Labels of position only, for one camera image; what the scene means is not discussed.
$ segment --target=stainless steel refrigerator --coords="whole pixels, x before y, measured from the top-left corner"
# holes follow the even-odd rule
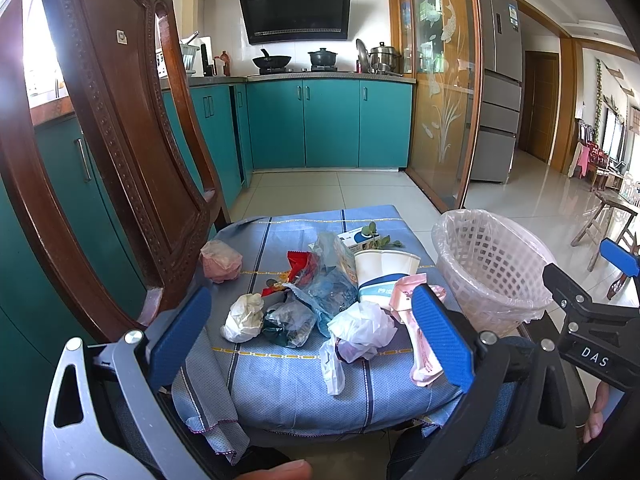
[[[506,182],[522,98],[522,39],[515,0],[480,0],[484,92],[472,180]]]

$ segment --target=pot lid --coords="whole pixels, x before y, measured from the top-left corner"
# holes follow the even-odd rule
[[[386,46],[384,41],[380,41],[380,46],[371,49],[372,54],[391,54],[392,56],[400,56],[398,51],[392,46]]]
[[[337,56],[335,52],[331,52],[324,47],[321,47],[320,50],[316,50],[315,52],[309,52],[309,54],[334,54],[334,56]]]

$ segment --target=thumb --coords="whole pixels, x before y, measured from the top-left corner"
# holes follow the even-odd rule
[[[263,469],[240,475],[236,480],[310,480],[312,469],[305,460],[287,462],[273,469]]]

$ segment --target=range hood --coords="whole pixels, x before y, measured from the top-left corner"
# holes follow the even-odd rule
[[[351,0],[240,0],[250,44],[346,40]]]

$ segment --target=doorway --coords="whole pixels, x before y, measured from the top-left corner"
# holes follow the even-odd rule
[[[522,124],[518,147],[548,162],[558,118],[560,57],[555,52],[525,52]]]

